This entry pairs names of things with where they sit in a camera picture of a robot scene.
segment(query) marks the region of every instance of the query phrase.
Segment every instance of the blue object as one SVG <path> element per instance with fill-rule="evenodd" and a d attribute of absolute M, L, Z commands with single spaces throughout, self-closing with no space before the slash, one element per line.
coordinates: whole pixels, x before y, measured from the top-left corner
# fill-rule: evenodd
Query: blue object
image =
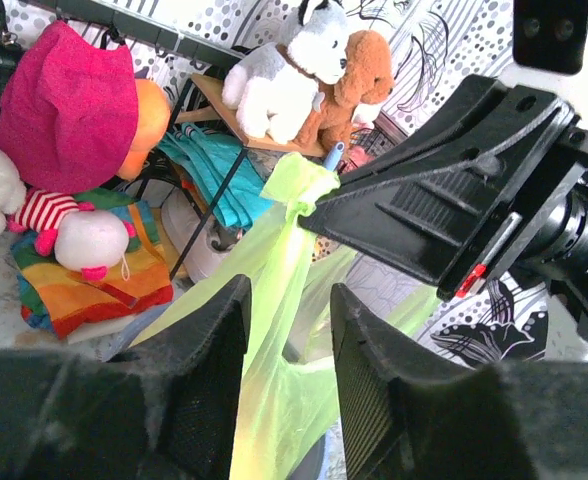
<path fill-rule="evenodd" d="M 338 166 L 338 162 L 341 161 L 341 157 L 343 156 L 343 153 L 345 152 L 345 144 L 343 142 L 338 142 L 336 145 L 334 145 L 334 147 L 332 148 L 332 150 L 330 151 L 330 153 L 327 154 L 327 157 L 325 157 L 325 161 L 323 162 L 323 166 L 330 171 L 334 171 L 336 170 L 336 167 Z"/>
<path fill-rule="evenodd" d="M 183 125 L 181 132 L 166 133 L 158 148 L 183 167 L 210 203 L 232 163 L 241 152 L 241 144 L 231 135 Z M 219 222 L 228 228 L 248 229 L 272 201 L 260 196 L 265 182 L 246 158 L 214 209 Z"/>

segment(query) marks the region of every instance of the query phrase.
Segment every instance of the striped fabric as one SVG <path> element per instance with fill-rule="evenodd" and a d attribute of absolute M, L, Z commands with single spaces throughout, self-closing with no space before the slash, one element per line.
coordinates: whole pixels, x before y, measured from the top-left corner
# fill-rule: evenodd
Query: striped fabric
<path fill-rule="evenodd" d="M 78 212 L 78 203 L 71 195 L 33 189 L 15 214 L 14 221 L 37 232 L 57 229 L 70 212 Z"/>

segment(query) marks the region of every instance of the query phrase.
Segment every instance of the orange plush toy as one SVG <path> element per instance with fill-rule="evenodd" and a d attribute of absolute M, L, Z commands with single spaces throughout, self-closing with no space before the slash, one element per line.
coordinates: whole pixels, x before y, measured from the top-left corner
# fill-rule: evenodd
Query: orange plush toy
<path fill-rule="evenodd" d="M 145 159 L 163 138 L 170 120 L 170 106 L 165 94 L 152 80 L 136 79 L 138 96 L 138 126 L 130 151 L 118 170 L 123 180 L 134 180 L 139 176 Z"/>
<path fill-rule="evenodd" d="M 359 104 L 383 103 L 392 93 L 392 53 L 385 38 L 373 30 L 350 35 L 345 76 L 336 85 L 321 84 L 325 96 L 312 110 L 294 142 L 311 146 L 317 139 L 328 152 L 338 142 L 349 148 L 352 118 Z"/>

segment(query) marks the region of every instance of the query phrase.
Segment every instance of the colorful towel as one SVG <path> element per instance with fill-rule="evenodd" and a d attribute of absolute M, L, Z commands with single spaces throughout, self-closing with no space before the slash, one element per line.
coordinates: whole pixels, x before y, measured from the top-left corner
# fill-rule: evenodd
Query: colorful towel
<path fill-rule="evenodd" d="M 181 132 L 166 133 L 158 148 L 192 177 L 207 202 L 216 195 L 241 151 L 238 139 L 215 130 L 201 130 L 186 123 Z M 228 228 L 249 229 L 272 206 L 261 197 L 265 182 L 245 158 L 219 200 L 214 214 Z"/>
<path fill-rule="evenodd" d="M 147 204 L 103 189 L 74 197 L 109 210 L 136 227 L 137 236 L 131 239 L 126 253 L 130 278 L 123 280 L 119 264 L 100 284 L 85 283 L 80 275 L 61 267 L 53 255 L 38 255 L 34 250 L 36 233 L 28 232 L 12 246 L 20 270 L 23 319 L 33 328 L 65 338 L 83 323 L 111 320 L 170 302 L 173 290 L 163 246 Z"/>

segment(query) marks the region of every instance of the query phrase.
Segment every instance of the wooden shelf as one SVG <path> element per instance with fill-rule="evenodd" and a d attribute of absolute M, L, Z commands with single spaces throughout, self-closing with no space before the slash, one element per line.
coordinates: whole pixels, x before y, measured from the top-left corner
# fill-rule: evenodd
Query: wooden shelf
<path fill-rule="evenodd" d="M 216 78 L 206 77 L 205 75 L 200 75 L 198 73 L 193 73 L 190 78 L 196 88 L 198 88 L 205 98 L 207 98 L 210 106 L 191 112 L 181 113 L 176 119 L 177 123 L 214 120 L 216 117 L 219 117 L 247 148 L 272 150 L 274 152 L 299 152 L 301 155 L 307 157 L 324 157 L 326 155 L 325 150 L 318 142 L 310 148 L 302 148 L 292 142 L 286 145 L 276 143 L 268 136 L 254 138 L 245 135 L 236 121 L 236 112 L 223 105 L 223 100 L 221 98 L 223 93 L 223 82 Z"/>

